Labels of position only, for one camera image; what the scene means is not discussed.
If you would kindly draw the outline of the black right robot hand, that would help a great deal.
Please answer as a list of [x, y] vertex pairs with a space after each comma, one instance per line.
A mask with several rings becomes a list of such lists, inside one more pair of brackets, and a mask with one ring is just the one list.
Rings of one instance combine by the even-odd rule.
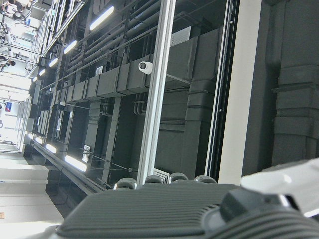
[[319, 161], [279, 164], [239, 185], [174, 173], [86, 197], [46, 239], [316, 239]]

